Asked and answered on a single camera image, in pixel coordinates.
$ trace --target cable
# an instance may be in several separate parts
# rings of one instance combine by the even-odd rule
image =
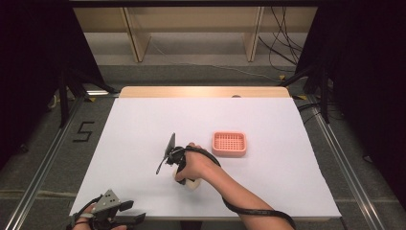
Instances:
[[[313,107],[314,105],[320,105],[320,103],[307,103],[304,105],[300,105],[300,106],[298,106],[298,110],[299,110],[299,112],[302,112],[303,110]]]
[[[266,47],[268,47],[269,50],[271,50],[271,51],[274,52],[274,53],[277,53],[277,55],[279,55],[279,56],[281,56],[282,58],[286,59],[286,60],[289,61],[290,63],[296,65],[296,63],[295,63],[293,60],[289,59],[289,58],[286,57],[285,55],[279,53],[278,51],[276,51],[275,49],[273,49],[272,47],[270,47],[268,44],[266,44],[266,43],[262,40],[262,38],[260,38],[260,36],[259,36],[259,40],[260,40]]]
[[[242,71],[242,70],[239,70],[239,69],[236,69],[236,68],[231,68],[231,67],[226,67],[226,66],[221,66],[221,65],[202,65],[202,64],[196,64],[196,63],[190,63],[190,62],[174,62],[174,61],[169,60],[167,54],[165,54],[161,49],[159,49],[152,41],[150,41],[150,44],[151,44],[160,54],[162,54],[162,55],[167,59],[167,61],[168,61],[169,63],[171,63],[171,64],[176,64],[176,65],[211,66],[211,67],[218,68],[218,69],[225,69],[225,70],[237,71],[237,72],[239,72],[239,73],[246,74],[246,75],[257,76],[257,77],[263,77],[263,78],[266,78],[266,79],[269,79],[269,80],[275,81],[275,82],[282,82],[282,80],[275,80],[275,79],[272,79],[271,77],[268,77],[268,76],[266,76],[266,75],[249,73],[249,72],[245,72],[245,71]]]
[[[275,65],[273,65],[273,64],[272,64],[272,61],[271,61],[271,50],[269,50],[268,60],[269,60],[269,64],[271,64],[272,68],[274,68],[274,69],[276,69],[276,70],[284,71],[284,72],[290,72],[290,73],[294,73],[294,72],[295,72],[294,70],[283,70],[283,69],[277,68]]]
[[[282,45],[285,45],[285,46],[289,47],[290,53],[291,53],[292,57],[294,58],[295,63],[297,63],[299,57],[298,57],[298,55],[295,53],[295,50],[301,52],[303,48],[302,48],[301,46],[299,46],[298,44],[296,44],[296,43],[289,37],[289,35],[288,35],[288,33],[287,33],[287,25],[286,25],[286,18],[285,18],[285,16],[286,16],[286,7],[282,7],[282,23],[280,23],[280,20],[279,20],[278,17],[276,16],[273,7],[271,7],[271,11],[272,11],[272,13],[273,13],[273,15],[274,15],[274,17],[275,17],[275,20],[276,20],[277,23],[278,23],[278,27],[279,27],[279,31],[278,31],[278,34],[277,34],[277,35],[275,35],[274,33],[272,33],[273,36],[275,37],[275,40],[274,40],[274,43],[273,43],[273,44],[275,44],[275,41],[278,40]],[[282,33],[282,35],[283,35],[284,38],[286,39],[287,44],[284,44],[283,42],[281,42],[281,41],[279,40],[279,34],[280,34],[280,33]]]
[[[320,113],[321,113],[321,112],[317,112],[317,113],[311,115],[309,118],[307,118],[307,120],[304,121],[304,125],[305,125],[308,121],[310,121],[310,119],[314,118],[316,115],[318,115],[318,114],[320,114]]]

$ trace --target skin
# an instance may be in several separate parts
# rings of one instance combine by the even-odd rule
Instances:
[[[201,148],[190,143],[190,146]],[[246,209],[267,209],[273,208],[260,199],[257,195],[238,184],[222,168],[217,166],[208,157],[198,152],[187,151],[186,167],[175,176],[176,181],[184,178],[198,179],[202,178],[211,184],[229,203],[236,207]],[[293,229],[284,218],[260,217],[239,215],[248,229],[267,229],[267,230],[291,230]]]

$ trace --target wrist strap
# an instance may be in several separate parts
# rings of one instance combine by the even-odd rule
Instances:
[[[217,159],[211,155],[208,151],[201,149],[201,148],[195,148],[195,147],[191,147],[191,146],[186,146],[185,147],[186,151],[196,151],[199,152],[203,155],[205,155],[206,157],[208,157],[209,159],[211,159],[215,164],[217,164],[217,166],[221,167],[220,162],[217,161]]]
[[[228,209],[230,209],[231,211],[233,211],[235,213],[242,214],[242,215],[251,215],[251,216],[282,218],[282,219],[285,219],[290,224],[290,226],[293,227],[293,229],[296,229],[296,224],[295,224],[295,221],[293,220],[293,218],[284,212],[276,211],[276,210],[265,210],[265,209],[238,208],[238,207],[234,206],[233,204],[229,203],[224,198],[223,198],[223,202]]]

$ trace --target white tabletop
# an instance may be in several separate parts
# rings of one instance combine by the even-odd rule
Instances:
[[[176,168],[165,164],[155,174],[173,132],[176,146],[195,142],[210,151],[219,130],[246,134],[245,156],[217,159],[276,210],[293,218],[341,217],[291,98],[116,99],[71,215],[112,189],[122,201],[134,200],[119,216],[237,218],[208,183],[190,191],[173,180]]]

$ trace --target orange basket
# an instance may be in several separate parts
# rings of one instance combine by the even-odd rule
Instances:
[[[213,134],[212,153],[217,156],[243,156],[247,151],[245,134],[219,131]]]

